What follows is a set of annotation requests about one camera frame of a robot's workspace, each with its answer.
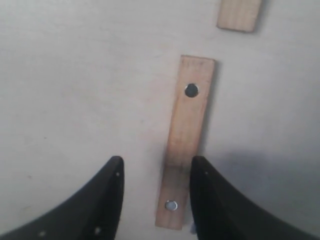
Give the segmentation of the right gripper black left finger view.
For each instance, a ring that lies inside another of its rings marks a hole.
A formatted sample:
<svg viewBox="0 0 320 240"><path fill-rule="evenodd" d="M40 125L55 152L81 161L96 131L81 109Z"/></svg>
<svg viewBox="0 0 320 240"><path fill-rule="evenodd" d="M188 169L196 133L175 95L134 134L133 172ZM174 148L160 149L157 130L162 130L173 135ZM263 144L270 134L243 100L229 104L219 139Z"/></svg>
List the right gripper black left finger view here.
<svg viewBox="0 0 320 240"><path fill-rule="evenodd" d="M111 157L65 202L0 236L2 240L113 240L124 199L124 160Z"/></svg>

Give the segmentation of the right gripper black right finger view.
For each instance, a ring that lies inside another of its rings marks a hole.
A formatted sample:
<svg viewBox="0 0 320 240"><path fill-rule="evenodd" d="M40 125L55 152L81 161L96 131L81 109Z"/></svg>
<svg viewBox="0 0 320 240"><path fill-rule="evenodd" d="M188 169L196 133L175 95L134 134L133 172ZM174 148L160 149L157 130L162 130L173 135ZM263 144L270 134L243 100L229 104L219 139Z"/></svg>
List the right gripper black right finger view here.
<svg viewBox="0 0 320 240"><path fill-rule="evenodd" d="M316 240L261 208L203 156L191 162L189 196L199 240Z"/></svg>

